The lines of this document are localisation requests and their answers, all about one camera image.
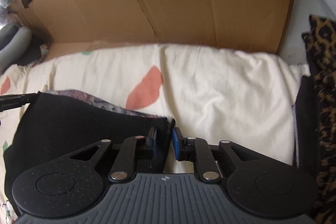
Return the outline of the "cream bear print bedsheet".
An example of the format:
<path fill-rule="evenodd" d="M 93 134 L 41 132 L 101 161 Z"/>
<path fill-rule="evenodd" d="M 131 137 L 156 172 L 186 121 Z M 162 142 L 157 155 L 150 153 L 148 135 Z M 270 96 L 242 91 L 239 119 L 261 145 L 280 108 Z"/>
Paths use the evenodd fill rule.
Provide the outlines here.
<path fill-rule="evenodd" d="M 295 103 L 304 67 L 275 55 L 193 46 L 80 52 L 32 68 L 13 65 L 1 96 L 69 91 L 88 103 L 171 117 L 163 172 L 110 182 L 102 139 L 32 167 L 5 194 L 3 155 L 31 103 L 1 112 L 1 223 L 311 223 L 311 177 L 293 164 Z M 219 182 L 175 159 L 172 131 L 205 139 Z"/>

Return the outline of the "black cloth under neck pillow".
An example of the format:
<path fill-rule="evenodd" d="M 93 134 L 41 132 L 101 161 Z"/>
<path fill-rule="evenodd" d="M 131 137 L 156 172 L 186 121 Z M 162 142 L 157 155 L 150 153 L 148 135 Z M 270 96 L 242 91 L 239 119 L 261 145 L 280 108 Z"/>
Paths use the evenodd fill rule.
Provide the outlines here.
<path fill-rule="evenodd" d="M 32 40 L 23 55 L 16 61 L 16 64 L 24 67 L 34 67 L 44 61 L 48 53 L 48 43 Z"/>

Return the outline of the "grey neck pillow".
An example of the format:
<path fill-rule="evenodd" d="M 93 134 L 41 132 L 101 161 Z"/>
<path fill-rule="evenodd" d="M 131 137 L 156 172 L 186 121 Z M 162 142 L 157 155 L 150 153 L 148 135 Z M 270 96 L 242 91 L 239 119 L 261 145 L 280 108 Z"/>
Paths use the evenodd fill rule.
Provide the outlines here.
<path fill-rule="evenodd" d="M 25 53 L 31 38 L 32 32 L 25 26 L 9 23 L 1 29 L 1 74 Z"/>

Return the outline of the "leopard print garment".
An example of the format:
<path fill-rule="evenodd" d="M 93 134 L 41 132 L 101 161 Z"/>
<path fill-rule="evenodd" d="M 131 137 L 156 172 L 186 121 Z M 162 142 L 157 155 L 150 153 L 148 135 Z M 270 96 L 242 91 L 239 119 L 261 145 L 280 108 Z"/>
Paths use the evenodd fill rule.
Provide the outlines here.
<path fill-rule="evenodd" d="M 317 94 L 319 144 L 313 218 L 335 223 L 335 20 L 310 14 L 309 24 L 302 39 Z"/>

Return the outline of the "black bear patchwork shorts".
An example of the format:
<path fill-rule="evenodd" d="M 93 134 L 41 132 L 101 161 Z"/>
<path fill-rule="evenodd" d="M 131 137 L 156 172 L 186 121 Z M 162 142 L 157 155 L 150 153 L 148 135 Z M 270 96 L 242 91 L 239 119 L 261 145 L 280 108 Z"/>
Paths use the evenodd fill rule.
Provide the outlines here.
<path fill-rule="evenodd" d="M 23 114 L 13 142 L 3 155 L 5 194 L 15 213 L 20 215 L 12 187 L 21 173 L 102 139 L 121 144 L 129 137 L 146 136 L 152 127 L 157 129 L 157 157 L 139 160 L 136 171 L 161 173 L 174 126 L 171 117 L 119 109 L 101 101 L 88 103 L 72 97 L 69 91 L 62 95 L 41 93 Z"/>

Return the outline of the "black garment under leopard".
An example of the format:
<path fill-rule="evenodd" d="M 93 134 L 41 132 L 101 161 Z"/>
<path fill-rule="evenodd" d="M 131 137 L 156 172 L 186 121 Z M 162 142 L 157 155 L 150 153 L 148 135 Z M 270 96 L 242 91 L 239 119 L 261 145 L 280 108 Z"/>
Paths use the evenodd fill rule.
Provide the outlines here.
<path fill-rule="evenodd" d="M 316 177 L 320 165 L 319 111 L 312 77 L 301 77 L 300 87 L 292 110 L 294 121 L 293 164 L 312 177 Z"/>

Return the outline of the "brown cardboard sheet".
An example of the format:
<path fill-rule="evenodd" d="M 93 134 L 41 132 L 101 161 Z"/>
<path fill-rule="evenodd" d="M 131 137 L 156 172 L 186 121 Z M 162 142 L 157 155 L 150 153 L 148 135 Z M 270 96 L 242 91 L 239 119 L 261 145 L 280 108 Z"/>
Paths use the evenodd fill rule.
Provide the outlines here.
<path fill-rule="evenodd" d="M 293 0 L 33 0 L 17 19 L 56 43 L 179 43 L 275 53 Z"/>

